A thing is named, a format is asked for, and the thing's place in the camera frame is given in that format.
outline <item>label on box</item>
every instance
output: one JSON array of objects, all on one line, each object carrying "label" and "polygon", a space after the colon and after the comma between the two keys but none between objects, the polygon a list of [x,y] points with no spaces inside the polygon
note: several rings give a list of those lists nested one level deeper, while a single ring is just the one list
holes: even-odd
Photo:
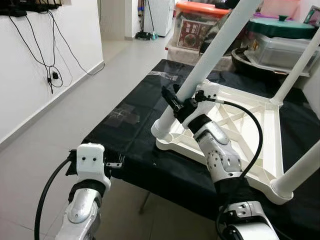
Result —
[{"label": "label on box", "polygon": [[199,50],[211,28],[212,25],[208,23],[183,19],[177,46],[186,49]]}]

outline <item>clear tape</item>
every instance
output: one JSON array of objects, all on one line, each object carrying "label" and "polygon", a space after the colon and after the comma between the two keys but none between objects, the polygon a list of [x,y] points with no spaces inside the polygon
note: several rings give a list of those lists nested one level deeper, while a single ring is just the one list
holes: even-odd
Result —
[{"label": "clear tape", "polygon": [[178,79],[177,75],[171,75],[171,74],[163,72],[163,71],[151,71],[151,72],[149,72],[148,75],[161,76],[161,77],[168,79],[168,80],[171,80],[173,82],[175,82]]}]

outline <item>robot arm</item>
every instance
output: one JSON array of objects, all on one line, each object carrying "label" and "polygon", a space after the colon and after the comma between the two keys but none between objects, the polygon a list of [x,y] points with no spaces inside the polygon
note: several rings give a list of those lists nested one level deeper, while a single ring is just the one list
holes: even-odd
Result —
[{"label": "robot arm", "polygon": [[102,197],[111,187],[105,176],[104,147],[81,144],[76,150],[78,182],[69,194],[56,240],[92,240],[100,225]]},{"label": "robot arm", "polygon": [[[166,88],[162,95],[173,108],[174,116],[185,128],[189,128],[206,158],[207,169],[222,206],[223,223],[226,228],[220,235],[222,240],[279,240],[261,204],[255,201],[246,179],[237,193],[230,198],[231,190],[239,185],[242,175],[241,161],[232,148],[231,141],[224,131],[206,114],[210,104],[198,104],[208,95],[216,96],[219,88],[212,85],[210,90],[199,90],[195,98],[181,103]],[[105,176],[104,147],[100,144],[82,144],[76,152],[78,183],[72,187],[70,204],[66,208],[62,227],[56,240],[93,240],[100,224],[102,197],[110,189],[111,182]]]},{"label": "robot arm", "polygon": [[[243,172],[240,157],[232,148],[230,139],[217,123],[206,115],[209,111],[208,106],[198,106],[198,102],[207,99],[205,94],[214,97],[217,95],[219,90],[217,84],[211,86],[213,88],[209,89],[209,93],[205,92],[208,91],[207,87],[203,90],[197,88],[195,97],[186,99],[184,103],[179,102],[166,88],[162,89],[162,96],[172,107],[178,121],[192,131],[193,138],[205,156],[207,169],[221,206],[224,202],[230,202],[223,212],[223,223],[226,228],[220,237],[223,240],[279,240],[261,204],[253,199],[254,194],[251,193],[247,180],[241,180],[242,187],[235,187],[239,185]],[[219,219],[218,216],[216,220],[218,228]]]}]

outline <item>black cable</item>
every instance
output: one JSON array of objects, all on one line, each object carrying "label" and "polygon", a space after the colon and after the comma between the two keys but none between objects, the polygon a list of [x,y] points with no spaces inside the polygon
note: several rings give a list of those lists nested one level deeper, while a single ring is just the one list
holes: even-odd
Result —
[{"label": "black cable", "polygon": [[42,191],[38,207],[36,209],[36,214],[35,214],[35,220],[34,220],[34,240],[40,240],[40,222],[41,222],[41,214],[42,214],[42,209],[44,207],[45,199],[48,193],[48,190],[54,181],[55,177],[58,175],[58,173],[61,171],[61,169],[70,161],[70,159],[64,160],[57,168],[54,170],[48,181],[46,182],[44,189]]},{"label": "black cable", "polygon": [[[213,99],[213,98],[208,98],[208,97],[204,97],[203,100],[205,101],[210,101],[210,102],[216,102],[217,99]],[[216,217],[216,220],[215,220],[215,228],[216,228],[216,231],[218,233],[218,236],[221,238],[221,240],[227,240],[222,232],[221,232],[221,229],[220,229],[220,218],[222,216],[222,214],[225,212],[225,210],[227,209],[228,205],[230,204],[234,194],[237,192],[237,190],[239,189],[239,187],[241,186],[246,174],[249,172],[249,170],[252,168],[252,166],[256,163],[258,157],[259,157],[259,154],[261,152],[261,149],[262,149],[262,145],[263,145],[263,131],[262,131],[262,128],[261,128],[261,125],[259,123],[259,121],[257,120],[257,118],[253,115],[252,112],[250,112],[248,109],[244,108],[243,106],[241,105],[238,105],[236,103],[233,103],[233,102],[229,102],[229,101],[219,101],[219,103],[221,104],[226,104],[226,105],[230,105],[230,106],[233,106],[233,107],[236,107],[238,109],[241,109],[242,111],[244,111],[246,114],[248,114],[252,120],[254,121],[257,129],[258,129],[258,133],[259,133],[259,144],[258,144],[258,147],[257,147],[257,150],[252,158],[252,160],[250,161],[250,163],[248,164],[248,166],[244,169],[244,171],[241,173],[241,175],[239,176],[239,181],[237,182],[237,184],[234,186],[234,188],[229,192],[229,195],[228,195],[228,198],[227,200],[225,201],[224,205],[221,207],[221,209],[219,210],[219,213]]]},{"label": "black cable", "polygon": [[[37,47],[38,47],[38,49],[39,49],[40,56],[41,56],[42,61],[43,61],[43,65],[45,66],[45,69],[46,69],[46,72],[47,72],[47,82],[48,82],[48,84],[49,84],[49,86],[50,86],[51,93],[53,94],[53,93],[54,93],[53,87],[55,87],[55,88],[61,88],[61,87],[63,86],[63,84],[64,84],[64,81],[63,81],[63,78],[62,78],[62,75],[61,75],[60,71],[55,67],[55,64],[56,64],[56,52],[55,52],[55,42],[56,42],[56,37],[55,37],[55,24],[54,24],[54,23],[52,23],[52,35],[53,35],[53,64],[52,64],[52,65],[46,65],[45,60],[44,60],[44,57],[43,57],[42,52],[41,52],[41,49],[40,49],[40,47],[39,47],[39,44],[38,44],[38,41],[37,41],[36,35],[35,35],[34,28],[33,28],[32,24],[31,24],[31,22],[30,22],[29,18],[28,18],[27,16],[25,16],[25,17],[26,17],[26,19],[28,20],[28,23],[29,23],[29,25],[30,25],[30,27],[31,27],[31,31],[32,31],[32,34],[33,34],[33,38],[34,38],[35,43],[36,43],[36,45],[37,45]],[[61,84],[60,84],[60,85],[54,85],[54,84],[52,83],[52,79],[53,79],[53,78],[52,78],[52,76],[51,76],[51,68],[54,68],[54,69],[58,72],[58,74],[59,74],[59,76],[60,76],[60,78],[59,78],[59,79],[60,79],[60,81],[61,81]]]},{"label": "black cable", "polygon": [[[10,15],[9,15],[9,18],[10,18],[11,22],[13,23],[14,27],[16,28],[18,34],[20,35],[22,41],[24,42],[24,44],[25,44],[26,47],[28,48],[29,52],[31,53],[32,57],[34,58],[34,60],[45,67],[46,77],[47,77],[47,83],[49,84],[49,87],[50,87],[50,89],[51,89],[51,93],[53,94],[53,92],[54,92],[54,91],[53,91],[53,87],[55,87],[55,88],[60,88],[60,87],[62,87],[62,85],[63,85],[62,75],[61,75],[60,71],[55,67],[55,64],[56,64],[56,54],[55,54],[55,25],[53,24],[53,26],[52,26],[52,31],[53,31],[53,64],[52,64],[52,65],[47,65],[47,64],[45,63],[45,60],[44,60],[42,51],[41,51],[41,49],[40,49],[39,43],[38,43],[37,38],[36,38],[36,35],[35,35],[34,28],[33,28],[32,24],[31,24],[29,18],[28,18],[27,16],[25,16],[25,18],[27,19],[27,21],[28,21],[28,23],[29,23],[29,25],[30,25],[31,32],[32,32],[34,41],[35,41],[35,43],[36,43],[36,46],[37,46],[37,48],[38,48],[38,50],[39,50],[39,52],[40,52],[40,56],[41,56],[42,62],[39,61],[39,60],[36,58],[36,56],[34,55],[34,53],[33,53],[32,50],[31,50],[31,48],[30,48],[29,45],[27,44],[26,40],[25,40],[24,37],[22,36],[22,34],[21,34],[18,26],[17,26],[16,23],[13,21],[13,19],[11,18]],[[57,70],[57,72],[58,72],[58,74],[59,74],[59,76],[60,76],[60,80],[61,80],[61,84],[60,84],[60,85],[54,85],[54,84],[52,83],[51,72],[50,72],[51,68],[54,68],[54,69]]]},{"label": "black cable", "polygon": [[151,23],[152,23],[152,29],[153,29],[153,32],[154,32],[154,31],[155,31],[155,26],[154,26],[154,21],[152,20],[150,3],[149,3],[149,0],[147,0],[147,1],[148,1],[148,6],[149,6],[149,12],[150,12],[150,18],[151,18]]},{"label": "black cable", "polygon": [[26,42],[26,40],[24,39],[24,37],[22,36],[22,34],[21,34],[21,32],[20,32],[19,28],[17,27],[17,25],[15,24],[15,22],[12,20],[12,18],[11,18],[11,16],[10,16],[10,15],[9,15],[9,18],[10,18],[11,22],[13,23],[13,25],[15,26],[15,28],[16,28],[16,30],[17,30],[17,32],[18,32],[18,34],[20,35],[20,37],[21,37],[22,41],[24,42],[24,44],[26,45],[26,47],[27,47],[27,48],[28,48],[28,50],[30,51],[30,53],[31,53],[32,57],[34,58],[34,60],[35,60],[36,62],[38,62],[39,64],[43,65],[43,63],[42,63],[42,62],[40,62],[40,61],[35,57],[34,53],[31,51],[31,49],[30,49],[29,45],[27,44],[27,42]]},{"label": "black cable", "polygon": [[47,69],[47,66],[46,66],[44,57],[43,57],[42,52],[41,52],[41,49],[40,49],[40,47],[39,47],[39,44],[38,44],[38,41],[37,41],[37,38],[36,38],[36,35],[35,35],[34,28],[32,27],[32,24],[31,24],[29,18],[28,18],[27,16],[25,16],[25,18],[27,19],[27,21],[28,21],[28,23],[29,23],[29,25],[30,25],[30,27],[31,27],[31,31],[32,31],[32,34],[33,34],[33,38],[34,38],[35,43],[36,43],[36,45],[37,45],[37,47],[38,47],[38,49],[39,49],[39,52],[40,52],[40,56],[41,56],[43,65],[44,65],[45,70],[46,70],[46,77],[47,77],[47,79],[48,79],[48,78],[50,77],[50,74],[49,74],[49,72],[48,72],[48,69]]},{"label": "black cable", "polygon": [[101,23],[101,11],[102,11],[102,0],[100,0],[100,13],[99,13],[99,24]]},{"label": "black cable", "polygon": [[50,16],[52,17],[52,20],[53,20],[56,28],[58,29],[59,34],[61,35],[61,37],[62,37],[62,39],[64,40],[65,44],[66,44],[67,47],[69,48],[69,51],[70,51],[71,55],[73,56],[73,58],[75,59],[75,61],[78,63],[78,65],[79,65],[79,67],[82,69],[82,71],[84,71],[84,72],[85,72],[87,75],[89,75],[89,76],[95,76],[97,73],[101,72],[101,71],[105,68],[105,66],[106,66],[105,63],[103,64],[103,66],[102,66],[101,69],[99,69],[97,72],[95,72],[95,73],[93,73],[93,74],[88,73],[88,72],[81,66],[79,60],[76,58],[76,56],[75,56],[74,53],[72,52],[72,50],[71,50],[71,48],[70,48],[70,45],[68,44],[67,40],[65,39],[65,37],[64,37],[63,34],[61,33],[61,31],[60,31],[60,29],[59,29],[59,26],[58,26],[58,24],[57,24],[57,22],[56,22],[56,20],[55,20],[55,18],[54,18],[53,13],[52,13],[50,10],[48,10],[48,14],[50,14]]}]

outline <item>orange lid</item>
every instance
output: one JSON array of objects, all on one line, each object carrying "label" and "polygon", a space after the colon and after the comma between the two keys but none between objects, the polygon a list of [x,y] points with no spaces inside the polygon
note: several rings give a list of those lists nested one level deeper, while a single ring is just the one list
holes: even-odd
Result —
[{"label": "orange lid", "polygon": [[222,18],[224,15],[228,14],[230,11],[227,9],[216,8],[213,4],[195,2],[195,1],[184,1],[178,2],[176,7],[181,9],[183,12],[199,12],[203,14],[208,14],[214,17]]}]

